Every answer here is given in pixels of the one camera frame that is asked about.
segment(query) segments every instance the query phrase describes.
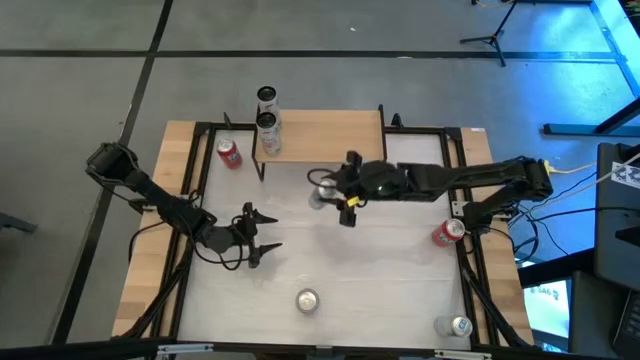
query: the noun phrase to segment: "yellow cable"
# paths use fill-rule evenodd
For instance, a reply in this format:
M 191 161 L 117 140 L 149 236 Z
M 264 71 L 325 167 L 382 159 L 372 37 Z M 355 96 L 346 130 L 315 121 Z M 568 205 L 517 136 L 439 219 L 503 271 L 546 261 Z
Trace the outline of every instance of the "yellow cable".
M 635 155 L 634 157 L 632 157 L 631 159 L 629 159 L 629 160 L 625 161 L 621 166 L 627 166 L 627 165 L 631 164 L 632 162 L 634 162 L 634 161 L 635 161 L 636 159 L 638 159 L 638 158 L 640 158 L 640 153 L 639 153 L 639 154 L 636 154 L 636 155 Z M 555 200 L 553 200 L 553 201 L 549 201 L 549 202 L 548 202 L 548 203 L 546 203 L 546 204 L 542 204 L 542 205 L 540 205 L 540 206 L 538 206 L 538 207 L 536 207 L 536 208 L 533 208 L 533 209 L 529 210 L 529 212 L 527 212 L 527 214 L 531 214 L 531 213 L 532 213 L 532 212 L 534 212 L 534 211 L 538 211 L 538 210 L 540 210 L 540 209 L 542 209 L 542 208 L 544 208 L 544 207 L 547 207 L 547 206 L 549 206 L 549 205 L 551 205 L 551 204 L 555 204 L 555 203 L 557 203 L 558 201 L 562 201 L 562 200 L 564 200 L 564 199 L 566 199 L 566 198 L 569 198 L 569 197 L 572 197 L 572 196 L 574 196 L 574 195 L 577 195 L 577 194 L 579 194 L 579 193 L 581 193 L 581 192 L 583 192 L 583 191 L 587 190 L 588 188 L 590 188 L 590 187 L 592 187 L 592 186 L 595 186 L 595 185 L 597 185 L 598 183 L 600 183 L 600 182 L 602 182 L 602 181 L 604 181 L 604 180 L 608 179 L 608 178 L 611 176 L 611 174 L 613 174 L 616 170 L 617 170 L 617 169 L 611 170 L 611 171 L 610 171 L 610 172 L 608 172 L 607 174 L 605 174 L 605 175 L 603 175 L 602 177 L 600 177 L 598 180 L 596 180 L 596 181 L 592 182 L 591 184 L 589 184 L 589 185 L 587 185 L 587 186 L 585 186 L 585 187 L 583 187 L 583 188 L 581 188 L 581 189 L 578 189 L 578 190 L 576 190 L 576 191 L 574 191 L 574 192 L 572 192 L 572 193 L 569 193 L 569 194 L 567 194 L 567 195 L 565 195 L 565 196 L 559 197 L 559 198 L 557 198 L 557 199 L 555 199 Z
M 596 162 L 594 161 L 591 164 L 580 166 L 579 168 L 575 168 L 575 169 L 571 169 L 571 170 L 558 170 L 558 169 L 554 168 L 553 166 L 549 165 L 548 161 L 545 161 L 544 165 L 547 168 L 547 172 L 549 172 L 549 174 L 573 174 L 574 172 L 578 172 L 578 171 L 582 171 L 584 169 L 588 169 L 588 168 L 592 167 L 595 164 L 596 164 Z

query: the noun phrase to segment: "soda can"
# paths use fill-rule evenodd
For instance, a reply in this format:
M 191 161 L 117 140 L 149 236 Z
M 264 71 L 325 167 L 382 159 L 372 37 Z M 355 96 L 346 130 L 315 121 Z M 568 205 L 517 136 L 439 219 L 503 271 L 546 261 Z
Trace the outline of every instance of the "soda can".
M 318 293 L 312 289 L 302 289 L 296 296 L 296 307 L 305 315 L 313 314 L 320 305 Z
M 264 152 L 270 156 L 279 155 L 282 151 L 282 141 L 280 141 L 280 127 L 276 116 L 270 112 L 261 113 L 258 115 L 256 125 Z
M 331 199 L 337 193 L 335 181 L 331 179 L 322 179 L 319 184 L 320 186 L 316 186 L 313 189 L 313 192 L 311 192 L 311 196 L 309 196 L 309 206 L 314 210 L 320 210 L 327 205 L 327 203 L 323 202 L 321 199 Z
M 271 86 L 263 86 L 258 89 L 258 110 L 261 113 L 272 113 L 276 116 L 278 123 L 280 122 L 280 105 L 278 103 L 276 89 Z
M 242 165 L 242 156 L 240 156 L 240 151 L 233 140 L 221 139 L 216 145 L 216 151 L 229 169 L 237 169 Z
M 433 322 L 438 335 L 443 337 L 467 337 L 473 331 L 473 324 L 466 316 L 438 316 Z
M 449 219 L 431 233 L 433 243 L 440 247 L 449 246 L 464 237 L 465 228 L 462 221 Z

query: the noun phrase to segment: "wooden board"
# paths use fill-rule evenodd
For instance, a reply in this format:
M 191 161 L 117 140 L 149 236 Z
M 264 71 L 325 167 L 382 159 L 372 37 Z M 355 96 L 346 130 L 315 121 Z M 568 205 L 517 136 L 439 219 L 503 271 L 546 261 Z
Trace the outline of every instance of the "wooden board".
M 282 151 L 267 155 L 260 138 L 259 163 L 343 163 L 349 150 L 366 160 L 382 160 L 380 112 L 366 110 L 280 110 Z
M 484 129 L 462 128 L 462 143 L 467 165 L 493 162 L 487 133 Z M 498 187 L 496 186 L 490 186 L 472 189 L 471 192 L 475 201 L 482 201 L 497 189 Z M 504 221 L 494 220 L 491 223 L 491 227 L 502 230 L 507 234 L 509 233 L 507 224 Z M 503 234 L 493 231 L 482 235 L 481 241 L 491 298 L 518 335 L 529 344 L 533 344 L 533 334 L 524 306 L 524 295 L 520 287 L 518 270 L 513 259 L 511 241 Z M 469 256 L 469 259 L 473 263 L 472 256 Z M 480 342 L 486 344 L 489 342 L 486 333 L 486 320 L 483 307 L 477 299 L 475 301 L 475 309 L 479 324 L 484 324 L 484 326 L 480 326 Z M 501 344 L 507 345 L 502 336 L 500 338 Z
M 178 194 L 182 185 L 194 124 L 194 122 L 178 121 L 170 121 L 167 124 L 153 179 L 173 194 Z M 469 165 L 492 162 L 484 129 L 463 128 L 462 135 Z M 455 151 L 452 152 L 452 161 L 454 164 L 457 162 Z M 199 165 L 196 165 L 195 173 L 200 173 Z M 494 191 L 495 188 L 474 189 L 474 199 L 482 200 Z M 156 214 L 145 214 L 141 227 L 157 220 Z M 502 222 L 494 221 L 492 226 L 507 230 Z M 170 235 L 168 226 L 160 226 L 139 237 L 124 284 L 113 335 L 128 330 L 157 293 Z M 508 239 L 496 233 L 483 235 L 482 241 L 492 297 L 520 336 L 527 342 L 533 343 L 511 244 Z M 481 343 L 488 343 L 484 312 L 479 304 L 476 304 L 476 313 Z M 170 321 L 170 314 L 168 312 L 165 314 L 168 316 L 164 317 L 162 335 L 168 334 L 168 327 L 165 324 Z

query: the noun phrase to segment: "microphone stand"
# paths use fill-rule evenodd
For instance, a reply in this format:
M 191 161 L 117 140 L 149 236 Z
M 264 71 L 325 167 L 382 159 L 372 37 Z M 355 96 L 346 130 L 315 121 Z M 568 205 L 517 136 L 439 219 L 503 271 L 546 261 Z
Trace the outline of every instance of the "microphone stand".
M 502 19 L 502 22 L 500 23 L 500 26 L 498 26 L 498 29 L 492 35 L 481 36 L 477 38 L 462 39 L 460 40 L 460 44 L 466 44 L 469 42 L 476 42 L 476 41 L 482 41 L 485 44 L 489 44 L 493 46 L 493 48 L 496 49 L 496 51 L 498 52 L 498 57 L 500 58 L 500 64 L 502 65 L 502 67 L 507 66 L 507 64 L 504 61 L 504 55 L 502 54 L 502 49 L 500 48 L 500 43 L 498 42 L 498 36 L 502 35 L 502 33 L 504 32 L 502 28 L 504 27 L 504 24 L 507 23 L 507 19 L 509 19 L 509 16 L 511 16 L 511 12 L 513 12 L 513 8 L 516 7 L 517 3 L 518 3 L 518 0 L 512 0 L 511 7 L 509 8 L 507 15 L 505 15 L 505 17 Z

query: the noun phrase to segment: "gray floor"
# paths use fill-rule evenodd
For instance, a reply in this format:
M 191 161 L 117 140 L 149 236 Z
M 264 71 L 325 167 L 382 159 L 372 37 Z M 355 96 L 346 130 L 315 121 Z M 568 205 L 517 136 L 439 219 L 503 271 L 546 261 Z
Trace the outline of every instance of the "gray floor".
M 160 0 L 0 0 L 0 49 L 148 48 Z M 616 0 L 598 6 L 640 79 L 640 40 Z M 462 51 L 461 37 L 494 31 L 506 7 L 469 1 L 176 1 L 161 49 L 359 49 Z M 585 6 L 520 4 L 502 45 L 509 51 L 608 51 Z M 83 164 L 118 137 L 142 59 L 0 58 L 0 211 L 40 224 L 0 232 L 0 346 L 47 341 L 77 259 L 98 187 Z M 153 170 L 167 120 L 250 121 L 257 87 L 287 108 L 399 112 L 408 125 L 484 127 L 494 158 L 546 158 L 559 169 L 595 160 L 606 138 L 550 138 L 546 122 L 596 124 L 633 95 L 615 63 L 415 59 L 158 59 L 130 147 Z M 625 139 L 636 144 L 638 139 Z M 561 190 L 589 171 L 553 178 Z M 540 214 L 590 206 L 593 192 Z M 108 338 L 139 217 L 114 200 L 70 340 Z M 593 214 L 547 221 L 575 252 L 593 244 Z M 530 229 L 516 225 L 516 241 Z M 542 236 L 537 257 L 561 253 Z

